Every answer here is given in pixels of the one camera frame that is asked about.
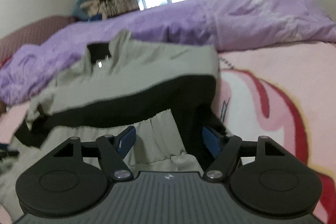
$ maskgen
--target pink blanket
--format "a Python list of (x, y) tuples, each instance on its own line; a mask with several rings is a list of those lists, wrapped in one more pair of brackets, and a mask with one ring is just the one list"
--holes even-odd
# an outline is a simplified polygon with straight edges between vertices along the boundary
[(2, 206), (0, 206), (0, 223), (1, 224), (11, 224), (12, 223), (11, 218), (9, 217), (8, 213)]
[(214, 112), (243, 140), (268, 135), (316, 170), (323, 193), (314, 214), (336, 223), (336, 48), (312, 42), (220, 59)]
[(0, 116), (0, 145), (10, 144), (15, 131), (19, 128), (26, 116), (29, 102), (12, 107), (7, 113)]

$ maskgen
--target pile of clothes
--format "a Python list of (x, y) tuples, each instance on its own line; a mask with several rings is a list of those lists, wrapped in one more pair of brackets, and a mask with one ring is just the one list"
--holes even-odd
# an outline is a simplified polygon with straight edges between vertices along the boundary
[(99, 0), (77, 0), (72, 16), (80, 21), (107, 19), (106, 11), (100, 5)]
[[(137, 133), (125, 158), (134, 174), (202, 174), (213, 162), (203, 145), (202, 128), (224, 130), (211, 112), (218, 68), (212, 45), (144, 42), (126, 29), (110, 42), (88, 44), (79, 61), (30, 101), (11, 143), (21, 156), (0, 176), (1, 204), (13, 220), (18, 219), (23, 212), (15, 183), (27, 167), (69, 137), (94, 141), (118, 135), (128, 125)], [(89, 160), (99, 167), (98, 161)]]

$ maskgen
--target purple duvet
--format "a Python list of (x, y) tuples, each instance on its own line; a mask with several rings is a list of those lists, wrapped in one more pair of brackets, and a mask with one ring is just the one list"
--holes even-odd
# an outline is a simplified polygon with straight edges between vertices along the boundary
[(82, 56), (88, 43), (122, 29), (143, 41), (212, 44), (219, 51), (280, 42), (336, 42), (336, 23), (314, 0), (189, 0), (96, 23), (75, 23), (43, 45), (25, 45), (0, 70), (0, 98), (14, 105), (36, 95)]

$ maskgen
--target silver rivet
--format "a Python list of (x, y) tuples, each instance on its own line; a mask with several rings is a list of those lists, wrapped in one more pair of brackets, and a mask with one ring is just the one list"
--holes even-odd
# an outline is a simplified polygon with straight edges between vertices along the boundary
[(210, 170), (207, 172), (207, 177), (211, 179), (219, 179), (223, 176), (223, 173), (218, 170)]
[(114, 176), (118, 179), (125, 179), (128, 178), (131, 175), (131, 173), (127, 170), (118, 170), (114, 172)]

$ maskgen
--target gray ribbed surface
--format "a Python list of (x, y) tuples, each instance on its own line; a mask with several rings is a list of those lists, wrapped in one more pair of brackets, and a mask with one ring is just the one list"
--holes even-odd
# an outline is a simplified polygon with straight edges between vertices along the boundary
[(44, 220), (26, 215), (18, 224), (316, 224), (314, 216), (294, 220), (265, 219), (238, 206), (220, 184), (207, 183), (198, 173), (142, 172), (118, 183), (107, 198), (86, 213), (67, 219)]

